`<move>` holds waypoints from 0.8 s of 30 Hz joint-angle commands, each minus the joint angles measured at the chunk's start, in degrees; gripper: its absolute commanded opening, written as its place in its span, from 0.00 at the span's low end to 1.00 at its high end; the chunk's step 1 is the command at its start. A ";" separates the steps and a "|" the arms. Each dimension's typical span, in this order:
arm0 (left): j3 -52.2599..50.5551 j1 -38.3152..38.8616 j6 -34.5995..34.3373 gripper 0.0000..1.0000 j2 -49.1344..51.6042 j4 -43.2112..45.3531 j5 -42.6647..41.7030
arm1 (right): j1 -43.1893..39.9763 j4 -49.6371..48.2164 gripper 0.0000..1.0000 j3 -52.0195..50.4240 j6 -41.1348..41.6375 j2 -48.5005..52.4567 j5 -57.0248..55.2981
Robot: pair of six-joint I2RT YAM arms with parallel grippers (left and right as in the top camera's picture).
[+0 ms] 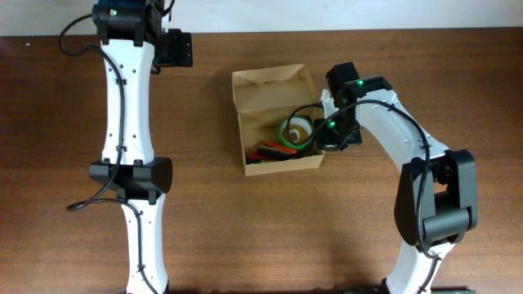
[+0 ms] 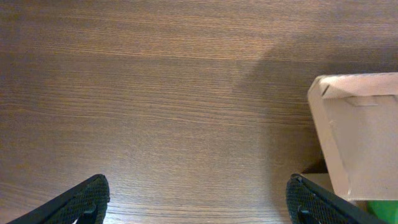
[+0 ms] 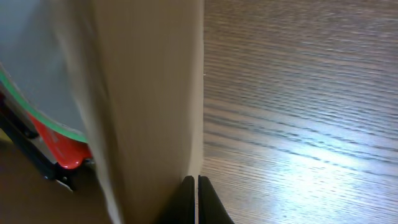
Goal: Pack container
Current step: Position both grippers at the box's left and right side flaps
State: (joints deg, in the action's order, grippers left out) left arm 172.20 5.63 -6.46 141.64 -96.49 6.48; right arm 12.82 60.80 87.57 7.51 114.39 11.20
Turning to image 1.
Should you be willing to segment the black and orange stapler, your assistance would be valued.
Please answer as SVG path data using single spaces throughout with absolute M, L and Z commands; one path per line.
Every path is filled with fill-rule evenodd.
M 270 141 L 261 141 L 257 146 L 257 153 L 263 157 L 274 158 L 280 161 L 299 156 L 296 149 Z

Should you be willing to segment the small yellow tape roll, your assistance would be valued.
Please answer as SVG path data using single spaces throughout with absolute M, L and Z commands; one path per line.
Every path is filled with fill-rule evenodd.
M 302 145 L 306 142 L 306 138 L 308 136 L 309 133 L 304 127 L 297 124 L 291 124 L 289 126 L 287 138 L 290 143 L 294 143 L 295 145 Z

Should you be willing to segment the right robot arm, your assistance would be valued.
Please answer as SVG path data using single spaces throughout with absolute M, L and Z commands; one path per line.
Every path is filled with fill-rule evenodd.
M 444 258 L 478 222 L 476 163 L 425 131 L 382 76 L 361 78 L 353 63 L 326 74 L 324 117 L 315 120 L 315 146 L 342 151 L 368 130 L 400 172 L 394 207 L 402 238 L 379 293 L 429 293 Z

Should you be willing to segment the orange utility knife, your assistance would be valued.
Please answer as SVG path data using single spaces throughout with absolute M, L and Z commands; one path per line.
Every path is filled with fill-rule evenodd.
M 245 156 L 248 162 L 270 161 L 270 158 L 260 155 L 257 151 L 250 151 Z

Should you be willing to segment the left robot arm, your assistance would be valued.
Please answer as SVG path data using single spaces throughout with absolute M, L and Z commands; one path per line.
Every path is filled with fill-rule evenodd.
M 157 157 L 150 135 L 150 77 L 193 64 L 189 33 L 167 27 L 165 1 L 99 1 L 92 19 L 105 54 L 107 131 L 93 180 L 116 192 L 127 226 L 128 293 L 166 293 L 162 213 L 172 160 Z

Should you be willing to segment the green tape roll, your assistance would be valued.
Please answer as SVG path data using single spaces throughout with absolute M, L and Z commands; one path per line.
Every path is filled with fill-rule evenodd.
M 309 136 L 314 131 L 314 126 L 313 126 L 311 120 L 307 117 L 295 116 L 295 117 L 292 117 L 291 119 L 286 118 L 279 126 L 280 144 L 282 144 L 286 147 L 292 148 L 292 149 L 297 149 L 297 150 L 303 150 L 303 149 L 307 148 L 311 144 L 311 139 L 309 139 L 309 136 L 306 138 L 306 142 L 302 145 L 295 145 L 294 143 L 290 143 L 288 141 L 287 132 L 288 132 L 289 126 L 291 124 L 297 124 L 297 125 L 304 127 L 305 129 L 307 129 Z

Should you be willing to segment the brown cardboard box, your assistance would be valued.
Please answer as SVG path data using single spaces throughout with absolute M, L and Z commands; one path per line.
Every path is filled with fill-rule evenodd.
M 233 101 L 243 153 L 245 176 L 318 168 L 324 151 L 310 146 L 299 158 L 248 163 L 247 154 L 262 141 L 279 143 L 281 123 L 298 107 L 320 102 L 319 92 L 305 65 L 285 65 L 233 72 Z

